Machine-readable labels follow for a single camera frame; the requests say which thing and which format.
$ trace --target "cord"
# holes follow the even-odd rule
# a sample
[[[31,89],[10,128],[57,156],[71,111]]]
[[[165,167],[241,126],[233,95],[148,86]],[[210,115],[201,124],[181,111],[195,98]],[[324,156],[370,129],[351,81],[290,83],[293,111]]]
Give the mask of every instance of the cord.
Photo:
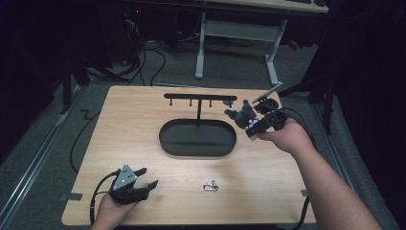
[[[292,118],[292,119],[295,120],[297,123],[299,123],[299,125],[301,125],[301,126],[304,128],[305,132],[307,133],[308,137],[310,138],[310,141],[311,141],[311,143],[313,144],[314,149],[317,149],[316,140],[314,139],[313,133],[311,132],[310,128],[308,128],[307,124],[305,123],[305,120],[304,120],[303,117],[299,114],[299,112],[297,112],[296,110],[294,110],[294,109],[292,109],[292,108],[281,108],[281,109],[278,109],[278,108],[276,108],[276,107],[272,107],[272,106],[269,106],[269,105],[264,105],[264,107],[267,107],[267,108],[272,109],[272,110],[278,110],[280,113],[282,113],[282,114],[288,116],[289,118]],[[295,118],[294,116],[292,116],[292,115],[289,114],[289,113],[286,113],[284,110],[294,111],[296,114],[299,115],[299,117],[301,118],[301,120]]]
[[[201,16],[202,16],[202,13],[200,13],[199,16],[197,17],[196,26],[194,27],[194,30],[191,33],[191,35],[188,36],[185,39],[179,40],[179,42],[188,41],[188,40],[191,40],[191,39],[195,39],[196,37],[199,37],[199,35],[195,35],[195,34],[196,34],[196,31],[197,31],[197,28],[199,28],[199,24],[200,24],[199,22],[200,22]]]
[[[305,214],[307,212],[307,206],[308,203],[310,202],[310,199],[308,198],[308,196],[305,198],[304,200],[304,207],[302,208],[302,214],[301,214],[301,219],[299,220],[299,223],[296,225],[295,228],[293,228],[293,230],[299,230],[302,228],[302,226],[305,223]]]
[[[210,48],[205,44],[205,45],[204,45],[205,50],[212,51],[212,52],[220,52],[220,51],[222,51],[222,50],[225,50],[225,49],[228,47],[228,45],[229,45],[229,39],[227,39],[227,38],[220,38],[220,37],[213,38],[213,41],[218,41],[218,40],[224,43],[223,47],[218,48],[218,49],[210,49]]]
[[[198,40],[196,40],[197,38],[199,38],[199,36],[194,36],[194,37],[190,38],[189,40],[179,42],[178,45],[180,45],[182,47],[186,47],[186,48],[197,47],[200,44],[200,42]]]
[[[86,119],[86,118],[87,118],[87,113],[89,112],[89,110],[82,110],[82,111],[85,111],[85,112],[86,112],[86,114],[85,114],[85,116],[84,116],[84,118],[83,118],[83,119]],[[80,130],[78,136],[76,137],[76,139],[75,139],[75,141],[74,141],[74,144],[73,144],[72,147],[71,147],[71,151],[70,151],[70,153],[69,153],[69,162],[70,162],[70,164],[71,164],[72,170],[73,170],[76,174],[78,174],[79,171],[75,168],[75,166],[74,166],[74,161],[73,161],[73,153],[74,153],[75,146],[76,146],[76,144],[77,144],[77,142],[78,142],[78,140],[79,140],[81,134],[84,132],[84,130],[87,128],[87,126],[89,126],[89,124],[90,124],[95,118],[97,118],[97,117],[101,114],[101,112],[102,112],[102,111],[100,110],[98,113],[96,113],[96,114],[95,114],[93,117],[91,117],[90,119],[88,119],[88,118],[86,119],[86,120],[88,120],[87,123],[86,123],[86,125],[84,125],[84,127]]]
[[[140,74],[140,80],[143,83],[143,86],[146,86],[146,82],[144,81],[143,75],[141,73],[141,70],[144,68],[144,65],[146,64],[147,56],[146,56],[146,46],[145,45],[143,47],[143,54],[144,54],[143,63],[141,64],[141,66],[138,66],[137,73],[135,73],[134,76],[131,78],[131,80],[128,81],[127,85],[130,85],[134,81],[135,77],[137,77],[137,75]]]
[[[233,41],[233,40],[231,40],[231,39],[229,39],[228,42],[229,42],[230,44],[233,44],[233,45],[244,46],[244,47],[258,46],[258,45],[264,43],[264,41],[256,40],[256,41],[251,42],[250,44],[244,44],[244,43],[241,43],[241,42],[235,42],[235,41]]]
[[[110,178],[111,176],[118,176],[120,174],[121,170],[116,170],[115,172],[110,173],[109,175],[105,176],[101,182],[99,182],[98,187],[96,187],[95,192],[93,193],[92,200],[90,201],[90,225],[93,225],[95,223],[95,204],[96,204],[96,196],[101,194],[98,193],[99,188],[101,187],[102,183]]]
[[[162,58],[164,59],[164,63],[162,64],[161,68],[159,68],[159,70],[152,76],[151,81],[149,82],[149,85],[152,86],[153,84],[153,80],[155,79],[155,77],[161,72],[161,70],[164,68],[165,64],[167,63],[167,59],[165,58],[165,56],[159,52],[159,51],[155,51],[155,50],[147,50],[147,51],[151,51],[151,52],[155,52],[157,54],[159,54],[160,56],[162,56]]]
[[[114,74],[114,75],[117,77],[122,77],[122,76],[127,75],[127,74],[131,73],[132,71],[134,71],[137,68],[137,66],[138,66],[138,60],[136,60],[128,69],[123,70],[121,73]],[[89,74],[93,77],[100,78],[100,79],[106,78],[106,75],[97,74],[97,73],[91,71],[90,69],[86,69],[86,71],[87,71],[87,74]]]

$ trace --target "wire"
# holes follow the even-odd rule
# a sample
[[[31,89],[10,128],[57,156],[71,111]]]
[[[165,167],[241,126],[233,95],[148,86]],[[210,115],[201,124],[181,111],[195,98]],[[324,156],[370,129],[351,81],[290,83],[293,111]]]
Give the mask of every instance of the wire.
[[[86,125],[84,125],[84,127],[80,130],[78,136],[76,137],[76,139],[75,139],[75,141],[74,141],[74,144],[73,144],[72,147],[71,147],[71,151],[70,151],[70,153],[69,153],[69,162],[70,162],[70,164],[71,164],[72,170],[73,170],[76,174],[78,174],[79,171],[78,171],[78,170],[76,169],[76,167],[74,166],[74,161],[73,161],[73,152],[74,152],[75,146],[76,146],[76,144],[77,144],[77,142],[78,142],[78,140],[79,140],[81,134],[84,132],[84,130],[87,128],[87,126],[89,126],[89,124],[90,124],[95,118],[97,118],[97,117],[101,114],[101,112],[102,112],[102,111],[100,110],[100,111],[97,112],[92,118],[88,119]]]
[[[310,202],[309,197],[307,196],[304,200],[304,207],[302,208],[302,214],[301,214],[301,219],[299,220],[299,223],[296,225],[295,228],[293,228],[293,230],[299,230],[301,229],[301,227],[304,225],[305,223],[305,214],[307,212],[307,206],[308,203]]]
[[[222,41],[223,39],[222,39],[222,38],[219,38],[219,37],[213,38],[213,40],[215,40],[215,41],[221,41],[222,43],[224,43],[223,47],[218,48],[218,49],[210,49],[210,48],[208,48],[207,45],[205,45],[205,46],[204,46],[205,50],[213,51],[213,52],[219,52],[219,51],[222,51],[222,50],[226,49],[226,48],[228,47],[228,45],[229,45],[229,42],[228,42],[229,40],[228,40],[227,38],[225,38],[224,41]]]
[[[194,35],[196,34],[197,28],[199,28],[199,22],[200,22],[201,16],[202,16],[202,13],[200,13],[199,16],[197,17],[196,26],[194,27],[194,30],[191,33],[191,35],[188,38],[179,40],[179,42],[188,41],[188,40],[191,40],[191,39],[195,39],[196,37],[199,37],[199,35],[196,35],[196,36],[194,36]]]
[[[110,173],[109,175],[107,175],[107,176],[105,176],[102,180],[101,180],[101,182],[99,182],[99,185],[98,185],[98,187],[96,187],[96,190],[95,190],[95,192],[93,193],[93,196],[92,196],[92,200],[90,201],[90,225],[93,225],[93,223],[95,222],[95,204],[96,204],[96,196],[98,195],[98,194],[101,194],[101,193],[98,193],[98,191],[99,191],[99,188],[101,187],[101,185],[102,185],[102,183],[105,181],[105,180],[107,180],[108,178],[110,178],[111,176],[118,176],[119,174],[120,174],[120,172],[121,172],[121,170],[116,170],[115,172],[112,172],[112,173]]]
[[[140,74],[140,80],[143,83],[143,86],[146,86],[146,82],[144,81],[143,75],[141,73],[141,70],[144,68],[144,65],[146,64],[146,49],[145,49],[145,46],[143,48],[143,53],[144,53],[143,64],[138,67],[137,73],[135,73],[134,76],[131,78],[131,80],[128,81],[127,85],[130,85],[134,81],[134,79],[137,77],[137,75]]]
[[[182,41],[182,42],[179,42],[178,44],[180,45],[180,46],[182,46],[182,47],[186,47],[186,48],[191,48],[191,47],[196,47],[196,46],[198,46],[199,44],[200,44],[200,42],[199,41],[194,41],[196,38],[198,38],[199,36],[195,36],[195,37],[192,37],[191,39],[189,39],[189,40],[185,40],[185,41]]]
[[[232,39],[229,39],[228,42],[229,42],[230,44],[233,44],[233,45],[244,46],[244,47],[258,46],[258,45],[264,43],[264,41],[256,40],[256,41],[254,41],[254,42],[252,42],[252,43],[244,44],[244,43],[241,43],[241,42],[235,42],[235,41],[233,41]]]
[[[278,110],[280,113],[282,113],[282,114],[288,116],[289,118],[292,118],[292,119],[295,120],[297,123],[299,123],[299,125],[301,125],[301,126],[304,128],[305,132],[307,133],[308,137],[310,138],[310,141],[311,141],[311,143],[313,144],[314,149],[317,149],[316,140],[314,139],[313,133],[311,132],[310,128],[308,128],[308,126],[307,126],[306,123],[305,123],[305,120],[304,120],[303,117],[299,114],[299,112],[297,112],[296,110],[294,110],[294,109],[292,109],[292,108],[281,108],[281,109],[278,109],[278,108],[276,108],[276,107],[272,107],[272,106],[269,106],[269,105],[264,105],[264,107],[267,107],[267,108],[270,108],[270,109],[273,109],[273,110]],[[301,120],[295,118],[294,116],[292,116],[292,115],[289,114],[289,113],[286,113],[284,110],[294,111],[296,114],[298,114],[298,115],[300,116]]]
[[[108,191],[98,192],[98,193],[96,194],[96,196],[97,196],[97,195],[100,195],[100,194],[108,194]]]
[[[165,58],[165,56],[159,52],[159,51],[155,51],[155,50],[147,50],[147,51],[151,51],[154,53],[159,54],[160,56],[162,56],[162,58],[164,59],[164,63],[162,64],[161,68],[159,68],[159,70],[152,76],[151,81],[149,82],[149,85],[152,86],[153,84],[153,80],[155,79],[155,77],[159,74],[159,72],[161,72],[161,70],[164,68],[165,64],[167,63],[167,59]]]

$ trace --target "wooden table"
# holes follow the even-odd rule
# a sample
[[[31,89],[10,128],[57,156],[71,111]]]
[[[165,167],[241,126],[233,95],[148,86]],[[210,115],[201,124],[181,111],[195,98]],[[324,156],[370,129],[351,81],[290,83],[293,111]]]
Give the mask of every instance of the wooden table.
[[[233,109],[242,100],[250,102],[264,90],[113,86],[107,98],[72,193],[81,200],[69,200],[62,221],[66,225],[89,225],[89,204],[99,182],[125,163],[147,173],[135,187],[156,179],[158,186],[147,201],[127,216],[124,225],[185,225],[298,222],[305,198],[305,185],[293,158],[271,142],[250,141],[224,109],[223,102],[203,102],[202,119],[228,122],[237,133],[232,152],[220,158],[174,157],[159,143],[160,128],[169,120],[196,117],[197,102],[169,100],[165,93],[235,95]],[[279,100],[276,93],[272,98]],[[100,191],[111,185],[107,180]],[[203,185],[215,180],[217,192],[205,192]],[[102,195],[98,195],[96,209]],[[309,207],[306,222],[315,218]]]
[[[328,12],[328,7],[317,6],[313,1],[310,4],[286,0],[205,0],[213,3],[236,4],[249,7],[272,8],[298,12]]]

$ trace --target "human hand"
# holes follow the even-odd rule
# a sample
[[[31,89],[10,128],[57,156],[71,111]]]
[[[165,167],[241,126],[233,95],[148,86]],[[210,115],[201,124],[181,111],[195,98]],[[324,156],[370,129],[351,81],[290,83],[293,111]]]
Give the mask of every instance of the human hand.
[[[137,206],[138,202],[122,205],[116,203],[113,198],[106,194],[101,199],[98,215],[91,230],[112,230],[119,226],[126,215]]]
[[[313,148],[304,128],[291,118],[286,119],[283,129],[258,133],[257,137],[260,140],[272,141],[278,149],[289,152],[293,156],[299,151]]]

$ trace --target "gray floor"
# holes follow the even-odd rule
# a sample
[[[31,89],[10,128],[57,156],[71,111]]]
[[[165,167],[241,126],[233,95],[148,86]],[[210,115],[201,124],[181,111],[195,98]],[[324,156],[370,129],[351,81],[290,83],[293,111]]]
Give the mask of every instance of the gray floor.
[[[271,87],[263,56],[257,55],[257,52],[253,55],[250,51],[238,53],[237,51],[241,47],[232,45],[228,45],[226,49],[222,49],[221,44],[208,47],[211,50],[222,50],[207,52],[204,79],[196,80],[194,68],[197,48],[192,42],[184,43],[184,45],[175,49],[165,45],[158,46],[158,43],[148,44],[151,49],[159,47],[155,51],[159,51],[165,56],[165,66],[156,75],[155,86],[177,84],[263,90]],[[250,47],[250,49],[261,52],[266,50],[266,45],[260,44]],[[278,91],[300,82],[316,50],[316,46],[303,48],[296,52],[287,46],[280,47],[274,61],[278,77],[283,82],[283,86]],[[152,51],[147,51],[146,57],[146,65],[142,74],[146,84],[149,84],[151,77],[164,63],[164,58]],[[0,227],[1,229],[88,229],[88,226],[65,226],[61,222],[66,196],[69,195],[76,179],[76,174],[69,163],[69,155],[73,150],[74,166],[78,169],[97,122],[96,117],[79,135],[89,122],[84,119],[83,110],[88,111],[87,118],[97,114],[102,108],[108,88],[114,84],[118,83],[92,78],[87,88],[81,88],[75,93],[76,103],[67,116],[59,114],[62,109],[62,90],[61,87],[56,90],[56,99],[37,116],[19,145],[0,168],[2,175],[0,207],[10,207],[11,203],[8,203],[10,197],[21,197],[21,199],[17,199],[21,201],[20,203],[14,203],[16,209],[11,209],[15,212],[3,209],[0,223],[3,228]],[[143,85],[140,76],[132,85]],[[320,153],[337,172],[346,178],[354,191],[367,203],[382,227],[398,229],[352,142],[337,100],[334,102],[334,113],[331,120],[332,135],[327,136],[320,125],[319,108],[321,105],[308,104],[305,96],[306,93],[296,93],[282,98],[283,106],[292,107],[302,114],[315,133]],[[44,148],[46,146],[43,144],[51,130],[59,130],[59,132],[56,138],[49,142],[51,145]],[[33,169],[32,162],[35,160],[44,163]],[[23,191],[27,193],[13,195],[15,189],[19,188],[20,181],[26,181],[28,190]],[[292,224],[278,224],[274,227],[275,229],[291,229],[293,226]],[[253,226],[240,228],[251,229]],[[304,229],[318,228],[316,224],[306,224]]]

